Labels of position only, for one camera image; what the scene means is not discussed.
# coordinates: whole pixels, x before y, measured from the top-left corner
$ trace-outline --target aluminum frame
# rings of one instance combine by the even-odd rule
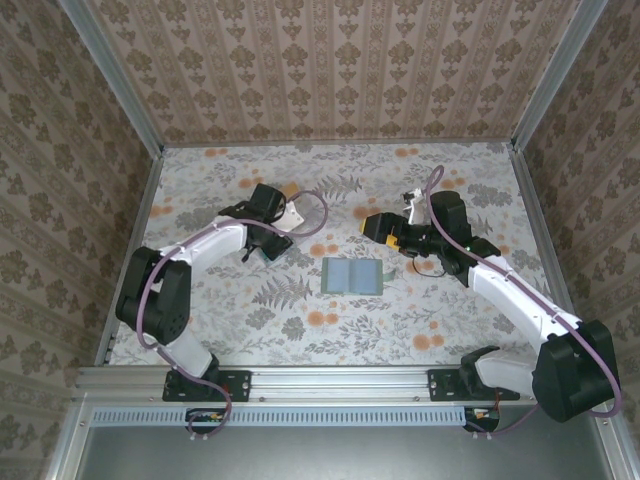
[[[584,42],[587,41],[587,37],[606,5],[607,0],[588,0],[580,2],[576,8],[569,26],[560,39],[547,69],[513,132],[517,149],[524,149],[531,140],[538,123],[551,105],[553,97],[567,77],[573,62],[582,50]]]
[[[147,228],[147,221],[149,220],[149,213],[151,212],[153,199],[156,195],[158,183],[160,182],[160,174],[162,173],[163,164],[164,160],[162,159],[162,157],[159,157],[151,164],[149,178],[147,179],[147,184],[145,185],[144,193],[142,194],[142,200],[140,201],[138,215],[136,216],[136,220],[133,224],[133,229],[131,230],[129,245],[127,246],[127,251],[124,255],[124,259],[122,260],[123,265],[127,265],[129,263],[133,252],[140,245],[142,245],[144,231]],[[118,302],[118,293],[122,288],[122,283],[124,282],[126,273],[127,271],[125,268],[120,270],[118,282],[116,283],[113,298],[111,299],[111,305],[109,306],[107,321],[105,323],[104,330],[102,331],[102,337],[100,338],[100,344],[98,345],[98,351],[96,352],[96,357],[93,363],[95,366],[102,366],[109,361],[108,354],[113,346],[113,342],[115,342],[115,335],[118,331],[119,320],[116,318],[116,304]]]
[[[131,125],[147,148],[151,158],[157,158],[162,152],[162,136],[129,81],[125,69],[113,53],[107,36],[93,17],[88,2],[60,0],[71,23],[87,46],[91,58],[98,65],[105,80],[127,114]]]
[[[187,427],[190,408],[184,406],[95,407],[91,428]],[[233,407],[227,427],[463,427],[464,407]],[[211,427],[194,419],[193,426]]]
[[[571,300],[533,183],[521,151],[510,152],[514,173],[522,193],[543,268],[554,300],[573,312]],[[145,190],[147,202],[153,200],[157,179]],[[137,248],[142,239],[144,222],[139,216],[138,231],[132,239]],[[113,330],[108,338],[112,339]],[[451,366],[401,367],[232,367],[253,372],[251,398],[245,408],[264,407],[391,407],[425,406],[488,406],[492,402],[431,402],[427,370]],[[162,408],[162,388],[167,368],[163,366],[106,366],[81,369],[72,406],[63,426],[52,458],[50,480],[75,478],[91,428],[93,411],[97,407],[129,406]],[[505,408],[533,405],[531,398],[504,402]],[[222,407],[221,403],[182,403],[191,407]],[[640,478],[638,457],[633,448],[624,419],[594,419],[607,460],[616,480]]]

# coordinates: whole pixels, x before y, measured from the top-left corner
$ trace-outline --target gray leaf pattern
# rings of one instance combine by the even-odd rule
[[[505,144],[168,148],[163,155],[144,240],[152,248],[183,240],[220,208],[248,199],[258,182],[295,182],[321,192],[330,207],[326,227],[295,239],[275,262],[254,252],[242,263],[242,253],[233,254],[193,280],[190,328],[223,364],[456,363],[490,344],[529,352],[519,331],[483,298],[451,277],[419,276],[406,257],[359,233],[368,215],[401,213],[402,193],[423,186],[442,163],[446,174],[438,188],[460,193],[473,233],[498,246],[518,273],[548,294]],[[301,197],[296,206],[305,218],[299,230],[313,228],[322,213],[317,200]],[[325,256],[381,259],[383,295],[321,294]],[[435,257],[417,259],[416,268],[441,271]],[[126,326],[111,361],[162,363],[142,351]]]

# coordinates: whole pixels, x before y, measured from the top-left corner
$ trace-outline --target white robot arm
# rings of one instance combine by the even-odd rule
[[[144,307],[144,338],[156,344],[155,348],[162,350],[163,357],[189,375],[214,381],[212,372],[217,372],[218,361],[187,326],[192,276],[197,276],[222,257],[242,249],[248,252],[245,259],[256,248],[262,249],[272,260],[284,252],[291,245],[288,237],[259,226],[225,222],[249,218],[279,225],[281,230],[295,228],[302,218],[295,211],[295,206],[283,201],[282,194],[279,196],[278,193],[271,187],[259,185],[249,202],[221,211],[221,216],[212,222],[220,227],[205,227],[206,235],[195,234],[184,245],[178,243],[159,251],[146,247],[138,249],[129,264],[118,300],[118,318],[137,330],[142,287],[147,283],[154,265],[170,254],[171,260],[163,267],[162,284],[150,293]],[[437,255],[447,273],[491,301],[525,335],[532,347],[529,357],[515,356],[497,347],[485,347],[463,357],[460,376],[465,379],[465,386],[471,395],[474,389],[499,387],[512,390],[535,397],[543,410],[558,421],[568,420],[610,399],[611,384],[603,378],[601,369],[555,318],[561,315],[564,321],[587,339],[617,381],[608,329],[600,322],[583,323],[554,305],[529,286],[500,256],[495,246],[485,239],[472,236],[464,203],[457,193],[439,192],[432,195],[431,199],[434,213],[447,233],[464,245],[467,251],[499,266],[507,272],[506,275],[452,249],[432,225],[415,224],[414,215],[411,215],[410,221],[392,213],[373,215],[363,222],[362,233],[410,257]],[[415,202],[409,203],[413,212]],[[537,302],[517,288],[515,283],[524,285]]]
[[[411,213],[415,211],[411,200],[419,197],[413,192],[404,195]],[[464,202],[457,192],[438,192],[430,199],[432,216],[435,215],[440,228],[416,224],[414,215],[406,219],[393,213],[379,213],[365,219],[361,230],[371,240],[408,257],[436,255],[446,273],[492,302],[531,344],[528,357],[491,346],[465,355],[459,370],[470,398],[476,393],[486,393],[489,388],[512,390],[535,397],[557,421],[566,421],[612,398],[612,382],[607,374],[593,354],[561,325],[560,319],[586,340],[617,383],[609,330],[601,322],[585,323],[563,311],[528,285],[494,245],[473,236]],[[441,229],[448,238],[441,234]],[[452,241],[460,250],[453,247]],[[497,270],[474,257],[484,259]]]

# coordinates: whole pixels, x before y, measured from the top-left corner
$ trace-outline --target floral tablecloth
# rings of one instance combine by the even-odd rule
[[[266,265],[259,255],[226,257],[194,279],[190,328],[223,365],[413,365],[457,363],[485,345],[524,353],[530,347],[489,302],[453,277],[420,276],[411,261],[359,233],[366,216],[404,207],[401,194],[422,186],[443,164],[439,188],[467,205],[476,235],[499,246],[514,268],[547,292],[506,144],[314,145],[167,149],[144,243],[185,239],[223,207],[246,200],[263,182],[322,192],[326,227]],[[312,228],[317,201],[300,203]],[[322,258],[379,258],[382,296],[320,293]],[[437,274],[440,262],[419,259]],[[121,325],[111,364],[156,364]]]

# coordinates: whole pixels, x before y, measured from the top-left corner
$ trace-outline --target patterned wall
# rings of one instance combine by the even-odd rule
[[[37,478],[93,363],[149,160],[55,1],[0,1],[0,477]]]
[[[637,439],[639,29],[640,2],[609,1],[526,149],[576,309],[614,332],[625,411]]]
[[[165,143],[507,138],[578,0],[91,0]]]

